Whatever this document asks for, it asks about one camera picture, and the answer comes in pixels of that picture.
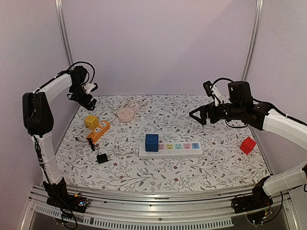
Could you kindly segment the yellow cube socket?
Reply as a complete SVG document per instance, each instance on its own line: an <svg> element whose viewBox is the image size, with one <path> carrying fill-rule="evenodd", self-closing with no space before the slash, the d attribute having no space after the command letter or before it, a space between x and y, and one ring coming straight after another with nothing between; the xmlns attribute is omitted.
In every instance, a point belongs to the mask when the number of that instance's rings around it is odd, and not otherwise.
<svg viewBox="0 0 307 230"><path fill-rule="evenodd" d="M94 115L88 115L85 118L84 123L88 129L95 129L99 125L99 120Z"/></svg>

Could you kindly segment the red cube socket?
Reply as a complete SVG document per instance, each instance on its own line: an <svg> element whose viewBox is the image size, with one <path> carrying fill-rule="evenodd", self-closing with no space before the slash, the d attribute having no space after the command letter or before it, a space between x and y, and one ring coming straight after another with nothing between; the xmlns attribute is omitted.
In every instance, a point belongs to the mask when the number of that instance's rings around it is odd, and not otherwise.
<svg viewBox="0 0 307 230"><path fill-rule="evenodd" d="M256 146L256 141L254 141L252 138L247 137L244 139L240 145L240 150L245 153L246 155L249 155L254 147Z"/></svg>

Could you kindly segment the blue cube socket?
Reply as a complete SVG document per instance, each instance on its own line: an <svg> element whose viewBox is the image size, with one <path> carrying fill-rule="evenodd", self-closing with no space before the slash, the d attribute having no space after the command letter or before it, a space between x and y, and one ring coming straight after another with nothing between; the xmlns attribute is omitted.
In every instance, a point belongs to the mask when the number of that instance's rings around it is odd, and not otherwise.
<svg viewBox="0 0 307 230"><path fill-rule="evenodd" d="M145 151L146 152L158 152L158 148L159 148L159 135L158 134L146 134Z"/></svg>

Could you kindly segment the white power strip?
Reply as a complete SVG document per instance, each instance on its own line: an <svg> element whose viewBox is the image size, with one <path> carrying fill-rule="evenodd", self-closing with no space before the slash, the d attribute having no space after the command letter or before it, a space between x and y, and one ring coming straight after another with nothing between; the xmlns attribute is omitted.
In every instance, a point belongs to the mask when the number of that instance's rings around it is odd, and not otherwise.
<svg viewBox="0 0 307 230"><path fill-rule="evenodd" d="M146 151L145 144L139 148L140 159L177 159L197 158L203 155L199 142L160 143L157 152Z"/></svg>

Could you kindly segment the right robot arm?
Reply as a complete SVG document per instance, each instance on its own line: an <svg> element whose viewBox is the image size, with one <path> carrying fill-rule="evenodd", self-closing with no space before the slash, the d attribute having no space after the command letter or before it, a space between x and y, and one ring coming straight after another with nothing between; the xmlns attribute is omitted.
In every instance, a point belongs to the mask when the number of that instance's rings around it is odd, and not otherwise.
<svg viewBox="0 0 307 230"><path fill-rule="evenodd" d="M206 81L203 88L213 102L202 105L189 113L189 116L206 125L220 120L230 122L238 120L260 132L273 134L257 135L260 141L260 149L265 154L265 160L274 165L276 154L273 146L281 144L296 145L303 151L307 150L307 125L288 114L279 110L270 102L255 99L251 94L250 84L247 81L233 81L228 79L229 101L225 103L216 86L217 81ZM301 162L290 166L284 172L273 174L262 178L253 188L252 194L248 196L239 195L232 200L232 206L236 213L248 212L260 208L269 207L273 204L272 196L285 190L296 189L307 185L307 158L301 157Z"/></svg>

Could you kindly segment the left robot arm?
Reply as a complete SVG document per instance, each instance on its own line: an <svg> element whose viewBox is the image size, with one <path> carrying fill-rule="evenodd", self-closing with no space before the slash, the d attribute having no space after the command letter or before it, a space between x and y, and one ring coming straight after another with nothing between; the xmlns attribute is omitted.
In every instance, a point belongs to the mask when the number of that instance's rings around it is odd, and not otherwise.
<svg viewBox="0 0 307 230"><path fill-rule="evenodd" d="M67 184L55 160L52 145L54 118L49 104L64 90L68 90L69 100L77 102L88 111L95 109L96 99L90 93L98 86L93 82L94 75L89 74L84 64L84 61L73 63L22 97L24 127L34 143L38 163L44 174L43 187L48 194L47 204L79 213L85 213L90 201L81 194L68 193Z"/></svg>

